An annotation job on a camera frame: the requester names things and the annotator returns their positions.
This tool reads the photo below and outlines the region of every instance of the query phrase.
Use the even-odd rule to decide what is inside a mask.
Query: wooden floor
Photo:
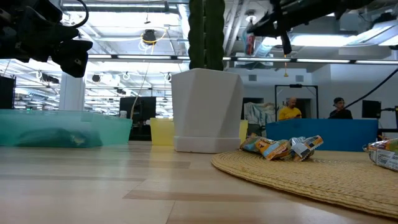
[[[395,223],[252,184],[149,142],[0,147],[0,224]]]

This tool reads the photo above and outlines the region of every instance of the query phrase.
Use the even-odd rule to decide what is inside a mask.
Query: yellow shirt
[[[301,118],[301,111],[297,108],[284,107],[279,111],[279,121],[292,118]]]

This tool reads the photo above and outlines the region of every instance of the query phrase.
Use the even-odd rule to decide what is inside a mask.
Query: yellow plastic bin
[[[239,138],[241,139],[241,144],[246,140],[248,135],[249,122],[247,120],[241,120],[241,125],[239,127]]]
[[[168,118],[151,118],[150,133],[153,146],[173,146],[174,122]]]

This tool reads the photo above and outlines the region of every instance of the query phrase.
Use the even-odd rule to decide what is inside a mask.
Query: teal plastic bin
[[[0,110],[0,146],[96,147],[126,144],[132,121],[82,111]]]
[[[375,119],[291,119],[266,125],[272,140],[320,135],[323,144],[317,150],[353,152],[363,152],[364,145],[376,141],[377,128]]]

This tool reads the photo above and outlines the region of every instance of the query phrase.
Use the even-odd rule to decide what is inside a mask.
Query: white plant pot
[[[238,74],[196,68],[173,75],[174,148],[218,153],[239,147],[243,83]]]

